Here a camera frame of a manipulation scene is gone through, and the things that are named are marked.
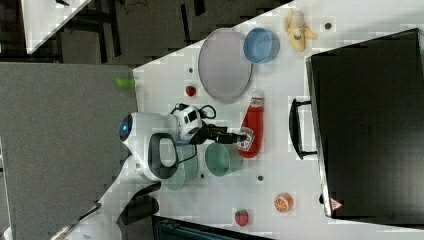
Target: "green mug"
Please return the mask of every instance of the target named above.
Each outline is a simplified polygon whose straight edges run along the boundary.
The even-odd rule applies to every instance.
[[[222,177],[239,170],[243,158],[235,144],[212,143],[206,148],[205,161],[213,175]]]

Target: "red triangle sticker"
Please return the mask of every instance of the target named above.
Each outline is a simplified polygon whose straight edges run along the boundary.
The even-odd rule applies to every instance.
[[[337,202],[336,200],[330,198],[330,203],[331,203],[331,209],[333,209],[333,211],[336,211],[337,209],[343,207],[343,204]]]

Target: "ketchup bottle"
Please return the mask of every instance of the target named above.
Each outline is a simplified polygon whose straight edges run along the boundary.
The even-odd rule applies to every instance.
[[[238,152],[243,158],[254,158],[261,149],[263,135],[264,94],[255,91],[240,128],[240,135],[246,135],[238,143]]]

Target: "orange fruit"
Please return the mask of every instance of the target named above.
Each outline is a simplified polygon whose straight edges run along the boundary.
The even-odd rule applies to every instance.
[[[282,193],[275,198],[274,207],[279,212],[288,212],[293,207],[293,199],[288,193]]]

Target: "red strawberry toy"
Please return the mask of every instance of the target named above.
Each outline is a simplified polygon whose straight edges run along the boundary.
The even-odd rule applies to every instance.
[[[193,97],[196,94],[196,88],[193,86],[186,87],[186,93],[189,97]]]
[[[236,223],[240,227],[244,227],[249,222],[249,214],[245,209],[236,212]]]

